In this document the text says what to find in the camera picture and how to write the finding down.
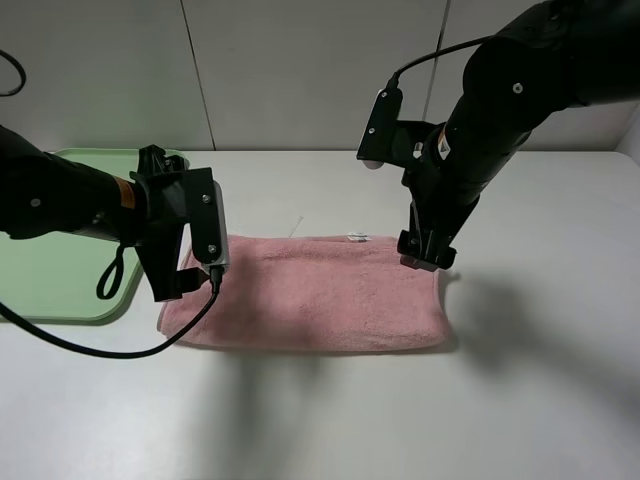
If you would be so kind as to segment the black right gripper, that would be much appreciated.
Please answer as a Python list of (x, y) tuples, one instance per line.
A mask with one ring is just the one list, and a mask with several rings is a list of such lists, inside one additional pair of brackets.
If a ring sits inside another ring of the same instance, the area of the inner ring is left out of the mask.
[(405, 169), (401, 184), (411, 193), (409, 227), (402, 230), (397, 252), (402, 265), (412, 269), (448, 270), (457, 250), (451, 246), (479, 203), (459, 196), (457, 184), (445, 180), (435, 167)]

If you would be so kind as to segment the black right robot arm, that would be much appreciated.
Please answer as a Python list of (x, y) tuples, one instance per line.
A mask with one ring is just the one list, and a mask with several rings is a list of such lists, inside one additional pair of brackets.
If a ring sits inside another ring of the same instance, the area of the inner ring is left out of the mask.
[(403, 174), (412, 202), (402, 263), (450, 268), (481, 192), (549, 116), (638, 99), (638, 45), (636, 1), (545, 1), (480, 43), (453, 112)]

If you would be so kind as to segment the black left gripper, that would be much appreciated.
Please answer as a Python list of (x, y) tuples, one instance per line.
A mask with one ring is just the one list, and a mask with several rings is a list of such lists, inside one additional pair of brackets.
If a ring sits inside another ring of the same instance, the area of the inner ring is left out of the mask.
[[(215, 182), (209, 168), (191, 169), (179, 155), (150, 145), (131, 174), (144, 195), (136, 253), (157, 302), (180, 299), (208, 280), (215, 263)], [(178, 268), (184, 229), (199, 267)]]

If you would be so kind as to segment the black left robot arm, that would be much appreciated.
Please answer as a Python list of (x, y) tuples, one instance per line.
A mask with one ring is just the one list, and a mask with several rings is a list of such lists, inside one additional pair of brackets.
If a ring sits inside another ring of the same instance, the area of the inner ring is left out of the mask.
[(222, 193), (211, 169), (150, 145), (128, 179), (45, 153), (1, 131), (1, 230), (14, 240), (51, 232), (118, 243), (96, 293), (110, 299), (133, 248), (156, 300), (218, 278), (230, 264)]

